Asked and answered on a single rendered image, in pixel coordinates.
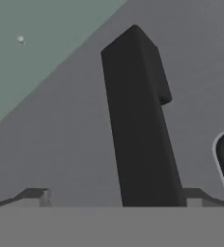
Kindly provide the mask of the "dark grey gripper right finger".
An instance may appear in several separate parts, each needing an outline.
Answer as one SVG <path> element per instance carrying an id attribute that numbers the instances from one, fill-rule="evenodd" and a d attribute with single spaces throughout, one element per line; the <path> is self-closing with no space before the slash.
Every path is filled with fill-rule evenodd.
<path id="1" fill-rule="evenodd" d="M 200 188 L 184 188 L 188 207 L 222 207 L 224 201 L 215 199 Z"/>

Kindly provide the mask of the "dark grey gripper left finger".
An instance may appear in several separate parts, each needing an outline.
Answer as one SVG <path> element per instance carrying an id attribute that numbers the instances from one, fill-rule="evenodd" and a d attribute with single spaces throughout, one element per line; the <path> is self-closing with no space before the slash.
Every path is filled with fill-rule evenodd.
<path id="1" fill-rule="evenodd" d="M 26 188 L 16 196 L 0 201 L 7 207 L 50 207 L 51 190 L 49 188 Z"/>

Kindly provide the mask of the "tall black rectangular block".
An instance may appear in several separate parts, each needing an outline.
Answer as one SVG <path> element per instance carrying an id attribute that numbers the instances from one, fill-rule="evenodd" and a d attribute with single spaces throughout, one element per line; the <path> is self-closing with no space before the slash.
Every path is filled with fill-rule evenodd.
<path id="1" fill-rule="evenodd" d="M 162 106 L 172 100 L 156 45 L 137 25 L 101 51 L 124 206 L 185 206 Z"/>

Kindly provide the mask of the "green cupboard front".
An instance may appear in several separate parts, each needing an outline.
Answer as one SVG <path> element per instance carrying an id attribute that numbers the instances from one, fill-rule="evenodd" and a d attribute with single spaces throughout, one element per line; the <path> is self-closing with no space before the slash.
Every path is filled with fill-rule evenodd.
<path id="1" fill-rule="evenodd" d="M 125 2 L 0 0 L 0 121 Z"/>

